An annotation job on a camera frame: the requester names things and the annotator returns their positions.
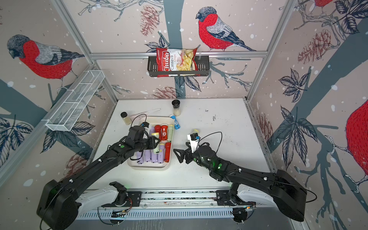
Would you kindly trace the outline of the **long red flashlight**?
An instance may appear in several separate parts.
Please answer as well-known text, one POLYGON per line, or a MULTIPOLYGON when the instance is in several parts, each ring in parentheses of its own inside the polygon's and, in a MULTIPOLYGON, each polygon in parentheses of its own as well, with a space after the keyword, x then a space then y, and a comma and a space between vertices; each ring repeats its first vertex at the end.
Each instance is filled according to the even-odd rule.
POLYGON ((159 134, 159 138, 161 137, 161 134, 162 134, 162 132, 161 132, 161 125, 156 125, 155 127, 154 127, 154 129, 155 129, 155 132, 157 132, 158 134, 159 134))

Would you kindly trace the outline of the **red flashlight back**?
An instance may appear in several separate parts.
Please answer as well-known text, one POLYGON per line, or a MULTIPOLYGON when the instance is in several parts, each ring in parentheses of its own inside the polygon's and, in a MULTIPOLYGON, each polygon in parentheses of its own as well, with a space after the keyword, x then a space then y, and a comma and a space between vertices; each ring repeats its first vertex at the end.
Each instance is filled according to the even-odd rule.
POLYGON ((171 142, 167 142, 165 143, 164 162, 168 163, 170 161, 170 154, 171 154, 171 142))

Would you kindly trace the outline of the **short red flashlight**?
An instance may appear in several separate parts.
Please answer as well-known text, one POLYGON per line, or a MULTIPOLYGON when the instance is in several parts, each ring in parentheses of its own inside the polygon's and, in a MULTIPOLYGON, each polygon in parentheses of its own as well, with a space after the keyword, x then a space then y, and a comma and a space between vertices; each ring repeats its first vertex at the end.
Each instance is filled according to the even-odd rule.
POLYGON ((168 126, 166 124, 161 125, 161 141, 167 141, 167 129, 168 126))

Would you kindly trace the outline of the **blue flashlight back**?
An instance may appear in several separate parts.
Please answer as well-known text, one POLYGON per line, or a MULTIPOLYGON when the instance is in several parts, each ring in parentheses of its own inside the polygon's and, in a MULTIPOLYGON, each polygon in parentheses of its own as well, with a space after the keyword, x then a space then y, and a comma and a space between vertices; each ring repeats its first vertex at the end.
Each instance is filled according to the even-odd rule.
POLYGON ((179 125, 179 123, 178 123, 178 121, 176 119, 176 116, 175 115, 170 115, 170 118, 174 120, 174 128, 176 130, 180 129, 180 125, 179 125))

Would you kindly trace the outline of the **cream plastic storage tray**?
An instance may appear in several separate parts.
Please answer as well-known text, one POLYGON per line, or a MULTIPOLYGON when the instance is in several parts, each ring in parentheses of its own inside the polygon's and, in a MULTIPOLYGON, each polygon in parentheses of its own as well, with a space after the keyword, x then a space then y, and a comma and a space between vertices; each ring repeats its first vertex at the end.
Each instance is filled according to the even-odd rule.
MULTIPOLYGON (((146 131, 149 134, 150 128, 151 126, 156 126, 156 125, 163 125, 166 124, 167 126, 169 125, 174 125, 174 120, 171 119, 170 117, 143 117, 139 120, 139 125, 141 125, 141 123, 143 122, 148 122, 150 124, 149 128, 146 129, 146 131)), ((143 164, 137 164, 137 152, 134 153, 133 157, 128 159, 127 163, 128 165, 136 170, 164 170, 169 166, 169 163, 146 163, 144 162, 143 164)))

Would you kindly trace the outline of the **green flashlight front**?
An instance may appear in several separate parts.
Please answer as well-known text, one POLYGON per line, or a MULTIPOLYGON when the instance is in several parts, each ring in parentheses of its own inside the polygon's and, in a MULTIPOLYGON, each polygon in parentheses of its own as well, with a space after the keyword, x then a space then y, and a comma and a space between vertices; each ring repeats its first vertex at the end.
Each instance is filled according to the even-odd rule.
POLYGON ((159 143, 161 142, 160 133, 154 132, 154 133, 151 133, 151 136, 153 137, 153 147, 154 147, 152 150, 152 153, 158 154, 160 152, 159 143))

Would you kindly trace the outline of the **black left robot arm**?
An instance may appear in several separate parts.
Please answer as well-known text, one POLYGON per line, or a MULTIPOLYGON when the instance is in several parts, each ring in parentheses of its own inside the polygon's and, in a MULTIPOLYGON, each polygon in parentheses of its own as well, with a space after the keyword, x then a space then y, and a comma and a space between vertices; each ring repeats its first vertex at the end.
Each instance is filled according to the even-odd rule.
POLYGON ((78 198, 87 188, 136 152, 153 150, 159 142, 157 137, 149 136, 144 127, 131 127, 127 136, 82 170, 59 182, 48 182, 43 188, 37 215, 53 230, 68 228, 79 214, 82 203, 78 198))

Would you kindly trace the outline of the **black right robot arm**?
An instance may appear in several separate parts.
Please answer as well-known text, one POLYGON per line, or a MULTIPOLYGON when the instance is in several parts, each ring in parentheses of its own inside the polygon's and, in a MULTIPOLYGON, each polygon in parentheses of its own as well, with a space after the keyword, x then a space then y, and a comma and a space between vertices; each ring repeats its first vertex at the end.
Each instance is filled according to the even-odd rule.
POLYGON ((291 175, 284 170, 274 172, 259 172, 240 167, 234 163, 219 158, 206 142, 192 152, 189 143, 187 149, 173 149, 179 163, 206 168, 210 177, 221 182, 232 183, 229 191, 230 203, 238 205, 237 195, 239 185, 245 185, 262 191, 273 198, 279 211, 292 220, 303 222, 307 199, 307 189, 303 188, 291 175))

